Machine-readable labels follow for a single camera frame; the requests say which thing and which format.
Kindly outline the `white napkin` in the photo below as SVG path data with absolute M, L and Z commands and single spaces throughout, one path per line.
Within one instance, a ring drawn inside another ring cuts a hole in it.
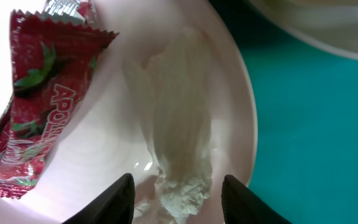
M 213 168 L 206 82 L 211 61 L 204 35 L 187 28 L 146 67 L 123 63 L 147 149 L 158 167 L 154 196 L 135 205 L 136 223 L 185 223 L 209 197 Z

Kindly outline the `large white plate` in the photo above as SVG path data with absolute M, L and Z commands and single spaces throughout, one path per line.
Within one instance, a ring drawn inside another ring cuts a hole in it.
M 138 197 L 153 194 L 157 169 L 129 103 L 122 63 L 144 62 L 185 26 L 202 30 L 215 53 L 209 73 L 213 186 L 189 222 L 222 223 L 224 176 L 248 184 L 257 152 L 254 92 L 232 35 L 208 1 L 98 1 L 97 7 L 104 26 L 118 36 L 35 189 L 19 200 L 0 197 L 0 223 L 62 223 L 125 173 L 134 176 Z

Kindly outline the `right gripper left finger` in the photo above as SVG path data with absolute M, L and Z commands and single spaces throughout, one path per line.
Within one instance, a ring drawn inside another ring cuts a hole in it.
M 134 179 L 126 173 L 62 224 L 131 224 L 134 201 Z

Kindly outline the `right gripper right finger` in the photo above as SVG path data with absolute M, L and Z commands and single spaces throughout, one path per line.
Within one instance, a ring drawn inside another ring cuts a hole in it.
M 291 224 L 233 175 L 224 177 L 221 204 L 225 224 Z

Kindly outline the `teal serving tray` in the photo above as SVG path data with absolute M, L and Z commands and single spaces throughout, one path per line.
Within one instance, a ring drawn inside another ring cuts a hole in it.
M 358 223 L 358 61 L 318 50 L 243 1 L 213 1 L 254 90 L 250 189 L 292 223 Z

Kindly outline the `grey saucer bowl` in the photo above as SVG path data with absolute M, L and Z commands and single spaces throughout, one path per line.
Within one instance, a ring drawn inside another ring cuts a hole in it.
M 250 0 L 249 4 L 307 44 L 358 60 L 358 1 Z

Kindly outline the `red snack wrapper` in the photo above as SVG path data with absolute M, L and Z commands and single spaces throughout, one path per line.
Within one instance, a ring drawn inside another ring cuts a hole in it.
M 0 118 L 0 197 L 32 190 L 45 156 L 79 110 L 100 54 L 116 38 L 94 1 L 47 1 L 10 18 L 12 95 Z

